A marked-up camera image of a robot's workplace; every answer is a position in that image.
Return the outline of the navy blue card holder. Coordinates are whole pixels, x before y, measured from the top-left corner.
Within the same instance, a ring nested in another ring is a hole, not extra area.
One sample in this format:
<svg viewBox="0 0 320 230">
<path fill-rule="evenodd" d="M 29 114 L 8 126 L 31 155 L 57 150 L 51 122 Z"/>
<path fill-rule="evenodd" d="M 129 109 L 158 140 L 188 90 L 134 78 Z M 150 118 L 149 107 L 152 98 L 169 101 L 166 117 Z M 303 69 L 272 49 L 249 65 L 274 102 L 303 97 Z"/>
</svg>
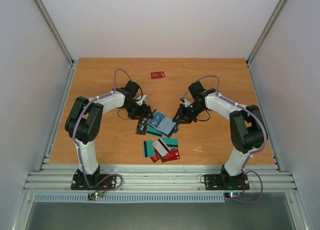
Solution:
<svg viewBox="0 0 320 230">
<path fill-rule="evenodd" d="M 154 110 L 152 112 L 152 115 L 153 115 L 153 118 L 154 118 L 154 114 L 156 112 L 159 112 L 159 113 L 162 113 L 161 111 L 159 110 Z M 165 115 L 165 118 L 162 120 L 162 122 L 158 125 L 158 127 L 154 128 L 156 130 L 158 130 L 159 132 L 161 132 L 164 136 L 170 138 L 173 134 L 177 133 L 178 132 L 178 124 L 176 122 L 173 122 L 172 121 L 173 119 L 167 115 Z"/>
</svg>

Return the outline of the blue card with chip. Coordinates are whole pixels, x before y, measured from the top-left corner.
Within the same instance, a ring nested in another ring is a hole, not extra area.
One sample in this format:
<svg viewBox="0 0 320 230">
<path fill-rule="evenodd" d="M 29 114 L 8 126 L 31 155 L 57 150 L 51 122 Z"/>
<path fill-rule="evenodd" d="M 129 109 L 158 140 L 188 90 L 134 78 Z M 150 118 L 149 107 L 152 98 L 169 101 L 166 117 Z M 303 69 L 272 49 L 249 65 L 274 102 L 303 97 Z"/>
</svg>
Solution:
<svg viewBox="0 0 320 230">
<path fill-rule="evenodd" d="M 152 119 L 149 119 L 148 120 L 148 124 L 150 126 L 152 126 L 153 128 L 156 128 L 158 127 L 158 125 L 162 122 L 162 120 L 165 118 L 166 116 L 160 112 L 156 112 L 154 115 L 153 115 L 153 118 Z"/>
</svg>

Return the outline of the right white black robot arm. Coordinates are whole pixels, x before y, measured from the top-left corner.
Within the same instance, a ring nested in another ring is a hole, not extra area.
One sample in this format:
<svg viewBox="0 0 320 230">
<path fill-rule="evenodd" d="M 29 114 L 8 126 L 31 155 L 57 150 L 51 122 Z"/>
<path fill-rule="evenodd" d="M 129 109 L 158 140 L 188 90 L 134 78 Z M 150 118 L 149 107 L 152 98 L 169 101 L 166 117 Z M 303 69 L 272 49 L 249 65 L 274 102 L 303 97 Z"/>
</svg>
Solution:
<svg viewBox="0 0 320 230">
<path fill-rule="evenodd" d="M 230 138 L 233 145 L 228 161 L 222 165 L 219 174 L 204 175 L 207 190 L 248 190 L 245 182 L 245 168 L 249 159 L 262 151 L 267 144 L 268 134 L 260 109 L 256 105 L 243 105 L 223 96 L 218 89 L 205 89 L 196 81 L 188 87 L 193 102 L 184 97 L 173 117 L 177 124 L 198 121 L 203 111 L 214 111 L 229 121 Z"/>
</svg>

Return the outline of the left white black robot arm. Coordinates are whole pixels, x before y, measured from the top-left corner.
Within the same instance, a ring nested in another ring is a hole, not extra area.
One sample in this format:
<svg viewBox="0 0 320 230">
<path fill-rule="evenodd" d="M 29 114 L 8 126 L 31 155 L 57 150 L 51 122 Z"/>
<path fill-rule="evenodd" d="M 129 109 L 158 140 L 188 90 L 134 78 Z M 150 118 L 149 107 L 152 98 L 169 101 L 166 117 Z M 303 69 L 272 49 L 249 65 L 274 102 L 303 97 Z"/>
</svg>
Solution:
<svg viewBox="0 0 320 230">
<path fill-rule="evenodd" d="M 72 177 L 72 190 L 114 190 L 119 175 L 102 174 L 96 158 L 95 139 L 99 134 L 103 114 L 124 109 L 131 120 L 153 118 L 146 103 L 147 96 L 136 94 L 141 87 L 130 80 L 124 87 L 94 98 L 76 98 L 65 123 L 65 130 L 77 152 L 78 168 Z"/>
</svg>

